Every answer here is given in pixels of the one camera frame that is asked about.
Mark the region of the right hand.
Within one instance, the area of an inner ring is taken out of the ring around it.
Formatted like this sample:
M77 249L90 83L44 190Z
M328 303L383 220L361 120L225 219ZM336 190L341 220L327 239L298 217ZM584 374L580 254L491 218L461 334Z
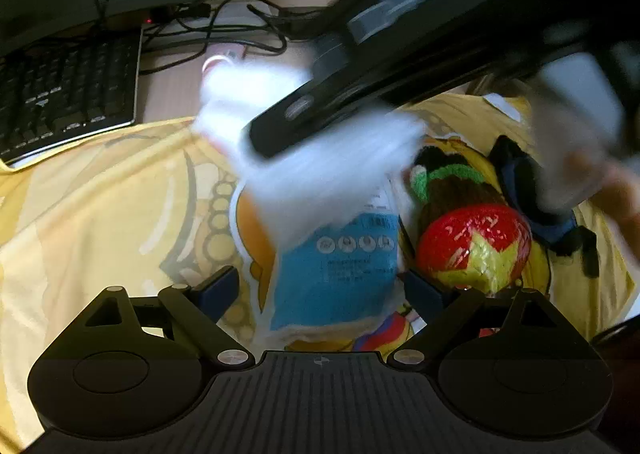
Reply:
M572 176L601 171L598 189L590 196L590 203L616 224L631 255L639 262L638 174L616 160L598 167L584 152L569 154L565 165Z

